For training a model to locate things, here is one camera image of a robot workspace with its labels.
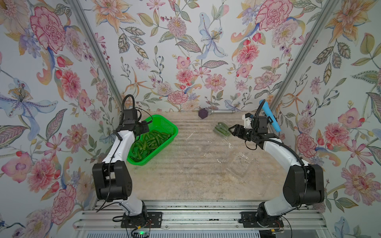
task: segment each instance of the green basket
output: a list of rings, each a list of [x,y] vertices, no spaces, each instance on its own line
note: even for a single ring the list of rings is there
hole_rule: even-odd
[[[130,148],[130,151],[129,151],[128,156],[127,156],[127,161],[132,165],[143,166],[146,163],[148,163],[148,161],[150,161],[155,155],[157,155],[167,145],[169,145],[179,132],[179,129],[177,128],[177,126],[175,126],[172,122],[168,121],[165,117],[163,117],[161,115],[153,115],[152,118],[153,118],[153,122],[148,124],[149,131],[156,130],[156,131],[161,132],[161,133],[164,132],[167,134],[172,134],[172,136],[140,162],[135,162],[131,159],[130,154],[132,154],[132,152],[131,152],[131,148]],[[146,121],[147,122],[151,121],[151,117],[147,118]]]

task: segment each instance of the orange flower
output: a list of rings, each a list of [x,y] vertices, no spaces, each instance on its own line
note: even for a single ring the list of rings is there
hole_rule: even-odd
[[[343,35],[357,44],[357,26],[369,22],[369,11],[377,0],[344,0],[341,9],[334,14],[325,28],[333,28],[332,39],[329,44]]]
[[[95,15],[96,25],[103,22],[108,22],[112,25],[119,34],[119,26],[121,22],[124,23],[138,23],[130,14],[126,13],[132,6],[122,0],[92,0],[96,5],[93,7]]]

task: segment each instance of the blue handle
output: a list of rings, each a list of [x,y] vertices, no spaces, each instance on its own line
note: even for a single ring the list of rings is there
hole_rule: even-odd
[[[272,114],[272,112],[271,112],[271,110],[270,110],[270,108],[269,108],[269,104],[268,104],[268,102],[265,102],[265,103],[264,103],[262,109],[264,110],[266,116],[270,117],[271,120],[273,121],[273,123],[271,124],[272,127],[274,127],[274,129],[276,130],[276,132],[280,132],[281,129],[280,129],[279,124],[278,124],[277,121],[275,120],[275,117],[274,117],[274,115]]]

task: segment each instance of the beige tabletop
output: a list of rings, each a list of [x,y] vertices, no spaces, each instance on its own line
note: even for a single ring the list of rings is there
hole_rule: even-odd
[[[170,120],[178,127],[179,133],[146,165],[127,163],[133,192],[139,199],[269,200],[282,191],[287,173],[271,155],[259,147],[255,151],[249,150],[243,140],[233,136],[228,138],[228,146],[213,133],[218,121],[228,126],[242,125],[245,113],[213,114],[203,120],[197,112],[152,114],[160,114]],[[207,146],[208,140],[212,141],[210,146]],[[255,148],[253,142],[247,145]],[[234,160],[234,155],[239,152],[251,163]],[[241,167],[240,172],[247,172],[234,176],[231,171]]]

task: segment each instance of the floral wallpaper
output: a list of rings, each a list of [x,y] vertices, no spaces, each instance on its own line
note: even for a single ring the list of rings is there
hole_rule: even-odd
[[[324,169],[314,208],[337,238],[381,236],[380,10],[341,0],[275,109],[283,142]]]
[[[65,0],[0,0],[0,79],[0,236],[70,237],[118,110]]]
[[[271,102],[323,0],[81,1],[122,95],[148,110]]]

